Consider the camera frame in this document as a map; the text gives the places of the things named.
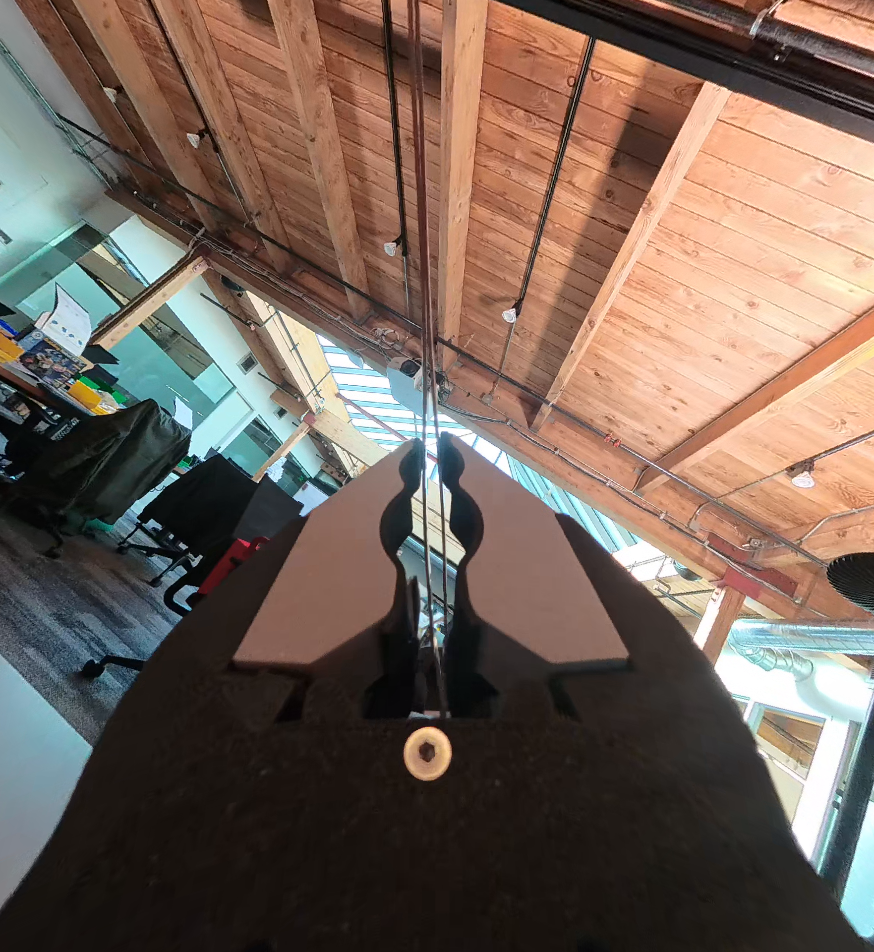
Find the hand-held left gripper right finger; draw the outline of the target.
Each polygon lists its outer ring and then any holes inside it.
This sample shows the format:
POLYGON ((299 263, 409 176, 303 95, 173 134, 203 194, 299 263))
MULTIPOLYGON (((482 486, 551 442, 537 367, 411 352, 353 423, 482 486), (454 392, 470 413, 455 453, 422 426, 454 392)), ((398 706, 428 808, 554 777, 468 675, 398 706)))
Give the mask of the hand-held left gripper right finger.
POLYGON ((456 436, 442 434, 438 457, 465 553, 443 642, 451 716, 489 716, 521 684, 628 668, 557 512, 456 436))

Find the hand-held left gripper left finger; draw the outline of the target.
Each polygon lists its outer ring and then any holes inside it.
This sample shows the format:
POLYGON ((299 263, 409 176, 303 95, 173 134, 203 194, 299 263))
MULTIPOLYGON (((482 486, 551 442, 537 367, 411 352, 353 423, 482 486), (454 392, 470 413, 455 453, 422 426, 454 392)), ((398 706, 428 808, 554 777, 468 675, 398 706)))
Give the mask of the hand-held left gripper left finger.
POLYGON ((424 456, 420 440, 406 442, 309 512, 235 667, 335 681, 369 718, 411 713, 419 583, 398 551, 414 529, 424 456))

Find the metal tweezers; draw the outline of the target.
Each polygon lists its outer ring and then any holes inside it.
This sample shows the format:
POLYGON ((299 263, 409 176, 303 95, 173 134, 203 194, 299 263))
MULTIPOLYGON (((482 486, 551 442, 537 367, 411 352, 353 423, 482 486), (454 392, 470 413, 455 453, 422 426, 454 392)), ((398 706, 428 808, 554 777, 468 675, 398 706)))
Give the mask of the metal tweezers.
MULTIPOLYGON (((432 426, 436 449, 441 449, 441 429, 439 423, 439 389, 436 374, 436 343, 437 327, 433 312, 432 283, 431 283, 431 252, 430 232, 428 220, 427 199, 427 170, 426 170, 426 136, 425 136, 425 109, 424 85, 422 65, 422 42, 420 30, 420 11, 418 1, 407 1, 407 45, 410 75, 410 95, 412 113, 412 135, 414 143, 414 172, 418 218, 419 244, 419 279, 422 313, 422 374, 423 384, 423 420, 432 426)), ((445 500, 443 494, 443 471, 437 469, 436 498, 439 516, 440 547, 439 555, 442 565, 442 605, 443 605, 443 642, 438 644, 436 637, 432 638, 433 653, 437 682, 441 704, 441 717, 447 720, 451 710, 447 682, 447 667, 445 649, 449 640, 452 623, 451 605, 447 589, 447 529, 445 515, 445 500)))

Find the red felt bag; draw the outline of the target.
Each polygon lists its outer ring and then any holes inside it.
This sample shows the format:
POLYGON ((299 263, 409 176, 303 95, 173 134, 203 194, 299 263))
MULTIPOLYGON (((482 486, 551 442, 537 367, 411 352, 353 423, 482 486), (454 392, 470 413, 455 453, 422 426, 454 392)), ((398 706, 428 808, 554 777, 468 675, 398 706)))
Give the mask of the red felt bag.
POLYGON ((224 553, 211 564, 201 584, 197 588, 196 597, 205 598, 216 589, 237 568, 244 565, 252 555, 261 549, 269 537, 259 536, 250 541, 236 539, 231 541, 224 553))

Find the black jacket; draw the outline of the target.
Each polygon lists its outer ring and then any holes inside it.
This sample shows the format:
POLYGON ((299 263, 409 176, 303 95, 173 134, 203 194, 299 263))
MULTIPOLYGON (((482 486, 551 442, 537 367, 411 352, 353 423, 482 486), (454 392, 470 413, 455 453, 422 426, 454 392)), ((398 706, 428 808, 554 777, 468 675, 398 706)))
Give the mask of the black jacket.
POLYGON ((301 502, 264 477, 254 482, 228 458, 215 455, 171 482, 141 513, 204 556, 232 541, 269 539, 300 516, 301 502))

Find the black office chair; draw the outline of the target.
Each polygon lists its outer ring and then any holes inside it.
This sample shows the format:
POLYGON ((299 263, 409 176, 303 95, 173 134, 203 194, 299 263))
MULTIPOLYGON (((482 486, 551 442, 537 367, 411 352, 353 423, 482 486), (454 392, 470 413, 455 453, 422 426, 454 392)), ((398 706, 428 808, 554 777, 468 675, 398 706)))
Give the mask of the black office chair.
MULTIPOLYGON (((199 574, 200 564, 196 564, 175 582, 171 583, 163 594, 163 603, 166 608, 175 613, 180 618, 184 618, 189 613, 191 613, 193 604, 201 600, 201 597, 197 594, 197 592, 194 592, 192 595, 187 597, 185 604, 177 601, 177 597, 181 589, 192 588, 198 590, 199 586, 201 585, 201 582, 198 580, 199 574)), ((81 678, 86 679, 87 681, 93 681, 101 677, 105 673, 107 667, 110 665, 140 672, 143 670, 145 665, 145 659, 128 658, 114 654, 107 654, 99 660, 88 660, 80 669, 79 675, 81 678)))
POLYGON ((50 440, 26 422, 14 422, 0 414, 0 433, 5 446, 0 461, 0 514, 12 512, 23 521, 43 530, 52 540, 44 555, 62 557, 62 517, 42 502, 29 487, 23 487, 28 470, 38 463, 50 440))

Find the dark green jacket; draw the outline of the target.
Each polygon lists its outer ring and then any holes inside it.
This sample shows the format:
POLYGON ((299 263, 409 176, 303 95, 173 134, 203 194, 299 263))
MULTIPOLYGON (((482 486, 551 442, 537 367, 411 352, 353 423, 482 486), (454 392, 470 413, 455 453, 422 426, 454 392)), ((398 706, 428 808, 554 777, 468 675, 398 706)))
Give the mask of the dark green jacket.
POLYGON ((192 432, 152 399, 50 441, 16 486, 51 511, 115 524, 187 457, 192 432))

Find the colourful toy box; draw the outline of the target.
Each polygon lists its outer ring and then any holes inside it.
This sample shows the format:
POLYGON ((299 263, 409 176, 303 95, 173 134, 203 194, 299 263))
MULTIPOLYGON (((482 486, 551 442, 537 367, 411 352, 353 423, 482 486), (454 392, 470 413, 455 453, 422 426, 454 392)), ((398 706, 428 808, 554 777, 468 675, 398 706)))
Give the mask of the colourful toy box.
POLYGON ((22 350, 18 360, 42 385, 67 391, 86 370, 86 360, 64 350, 41 332, 31 332, 16 341, 22 350))

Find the white paper poster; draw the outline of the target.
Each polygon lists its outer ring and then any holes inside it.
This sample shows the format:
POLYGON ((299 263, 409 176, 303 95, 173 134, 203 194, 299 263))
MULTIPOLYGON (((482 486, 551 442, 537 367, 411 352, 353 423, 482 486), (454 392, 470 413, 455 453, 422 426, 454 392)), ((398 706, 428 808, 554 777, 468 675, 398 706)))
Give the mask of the white paper poster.
POLYGON ((34 329, 61 351, 80 357, 93 333, 90 316, 58 283, 54 285, 52 309, 43 312, 34 329))

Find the silver ventilation duct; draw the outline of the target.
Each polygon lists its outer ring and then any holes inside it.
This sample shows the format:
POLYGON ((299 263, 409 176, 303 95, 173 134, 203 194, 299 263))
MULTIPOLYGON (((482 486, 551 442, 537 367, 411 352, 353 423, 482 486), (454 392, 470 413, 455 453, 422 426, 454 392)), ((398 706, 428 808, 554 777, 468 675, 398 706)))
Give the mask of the silver ventilation duct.
POLYGON ((732 625, 727 645, 762 670, 789 673, 803 682, 816 672, 814 655, 874 658, 874 621, 820 624, 742 618, 732 625))

